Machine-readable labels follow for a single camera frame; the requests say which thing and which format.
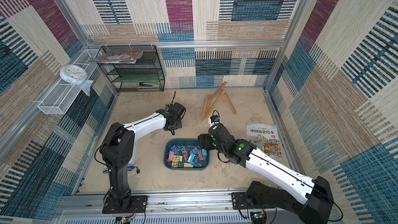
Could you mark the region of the blue binder clip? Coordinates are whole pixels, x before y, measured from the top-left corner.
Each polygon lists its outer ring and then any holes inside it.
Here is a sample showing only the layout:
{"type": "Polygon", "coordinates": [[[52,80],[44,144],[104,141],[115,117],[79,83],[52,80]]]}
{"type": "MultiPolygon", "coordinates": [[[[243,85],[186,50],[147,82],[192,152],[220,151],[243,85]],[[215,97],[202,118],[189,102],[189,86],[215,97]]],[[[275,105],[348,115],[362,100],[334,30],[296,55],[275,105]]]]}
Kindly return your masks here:
{"type": "Polygon", "coordinates": [[[196,155],[199,152],[199,149],[197,147],[194,147],[191,151],[192,154],[196,155]]]}
{"type": "Polygon", "coordinates": [[[179,150],[178,150],[176,145],[173,145],[171,147],[171,151],[174,153],[174,156],[178,156],[179,155],[179,150]]]}

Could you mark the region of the teal plastic storage box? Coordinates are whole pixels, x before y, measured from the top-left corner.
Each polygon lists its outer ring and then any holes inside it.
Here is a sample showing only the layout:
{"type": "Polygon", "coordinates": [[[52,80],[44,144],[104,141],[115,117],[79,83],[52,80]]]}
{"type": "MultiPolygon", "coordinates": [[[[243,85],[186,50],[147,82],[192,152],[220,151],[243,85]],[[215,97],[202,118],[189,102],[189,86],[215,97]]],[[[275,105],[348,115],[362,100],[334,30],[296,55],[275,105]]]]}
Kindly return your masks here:
{"type": "Polygon", "coordinates": [[[210,155],[198,139],[174,139],[166,144],[163,163],[171,170],[200,171],[209,166],[210,155]]]}

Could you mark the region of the olive yellow binder clip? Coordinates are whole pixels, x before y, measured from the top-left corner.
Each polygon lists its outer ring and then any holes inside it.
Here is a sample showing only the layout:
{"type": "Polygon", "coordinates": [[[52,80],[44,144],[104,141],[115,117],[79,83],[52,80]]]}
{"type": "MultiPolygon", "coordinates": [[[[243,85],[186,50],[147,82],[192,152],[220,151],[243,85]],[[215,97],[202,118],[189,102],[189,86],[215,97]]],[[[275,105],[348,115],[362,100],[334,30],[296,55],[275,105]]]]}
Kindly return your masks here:
{"type": "Polygon", "coordinates": [[[184,167],[184,168],[193,168],[193,165],[190,164],[190,163],[184,163],[184,164],[183,164],[183,167],[184,167]]]}

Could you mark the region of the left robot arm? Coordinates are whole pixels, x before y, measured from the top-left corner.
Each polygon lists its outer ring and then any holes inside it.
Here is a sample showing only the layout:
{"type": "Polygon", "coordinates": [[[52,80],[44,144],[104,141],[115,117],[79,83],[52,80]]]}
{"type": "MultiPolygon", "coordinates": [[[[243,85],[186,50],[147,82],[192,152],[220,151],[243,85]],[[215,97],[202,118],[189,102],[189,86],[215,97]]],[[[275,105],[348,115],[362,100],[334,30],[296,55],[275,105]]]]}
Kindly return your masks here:
{"type": "Polygon", "coordinates": [[[134,211],[131,189],[127,178],[129,162],[133,161],[136,142],[143,136],[163,129],[175,134],[182,128],[186,108],[179,103],[171,103],[141,120],[111,125],[105,140],[99,147],[104,165],[108,169],[110,188],[104,198],[104,214],[127,213],[134,211]]]}

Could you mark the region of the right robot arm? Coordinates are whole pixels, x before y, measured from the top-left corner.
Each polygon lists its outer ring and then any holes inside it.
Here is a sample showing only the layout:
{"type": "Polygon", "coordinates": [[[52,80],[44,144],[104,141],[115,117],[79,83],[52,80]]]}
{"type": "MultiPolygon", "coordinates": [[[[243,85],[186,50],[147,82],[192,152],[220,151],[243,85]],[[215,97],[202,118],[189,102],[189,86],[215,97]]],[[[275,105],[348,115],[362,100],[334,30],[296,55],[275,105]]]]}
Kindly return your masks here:
{"type": "Polygon", "coordinates": [[[334,204],[329,182],[313,179],[289,169],[245,139],[235,139],[227,128],[217,123],[198,137],[201,148],[216,150],[232,163],[255,171],[276,183],[272,188],[253,181],[245,192],[252,207],[270,206],[296,214],[305,224],[327,224],[334,204]]]}

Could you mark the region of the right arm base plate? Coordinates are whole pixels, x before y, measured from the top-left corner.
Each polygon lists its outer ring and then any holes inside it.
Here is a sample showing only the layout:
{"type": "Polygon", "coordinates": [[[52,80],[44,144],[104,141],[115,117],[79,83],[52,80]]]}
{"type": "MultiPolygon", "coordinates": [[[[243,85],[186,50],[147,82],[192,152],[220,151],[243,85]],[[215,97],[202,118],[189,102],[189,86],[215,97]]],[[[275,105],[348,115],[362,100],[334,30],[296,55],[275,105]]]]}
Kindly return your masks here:
{"type": "Polygon", "coordinates": [[[244,209],[269,209],[275,208],[275,205],[265,203],[261,204],[253,198],[247,197],[244,192],[233,192],[231,193],[231,199],[234,210],[244,210],[244,209]]]}

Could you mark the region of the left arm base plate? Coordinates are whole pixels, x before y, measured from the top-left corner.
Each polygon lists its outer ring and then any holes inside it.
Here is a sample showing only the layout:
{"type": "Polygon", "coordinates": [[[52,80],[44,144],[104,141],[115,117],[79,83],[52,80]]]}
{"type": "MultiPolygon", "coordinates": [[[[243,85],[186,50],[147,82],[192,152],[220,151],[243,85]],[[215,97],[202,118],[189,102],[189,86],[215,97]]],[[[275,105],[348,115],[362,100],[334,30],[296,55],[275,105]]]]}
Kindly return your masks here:
{"type": "Polygon", "coordinates": [[[127,196],[122,200],[116,197],[108,196],[105,200],[102,210],[103,214],[132,214],[144,213],[148,196],[127,196]]]}

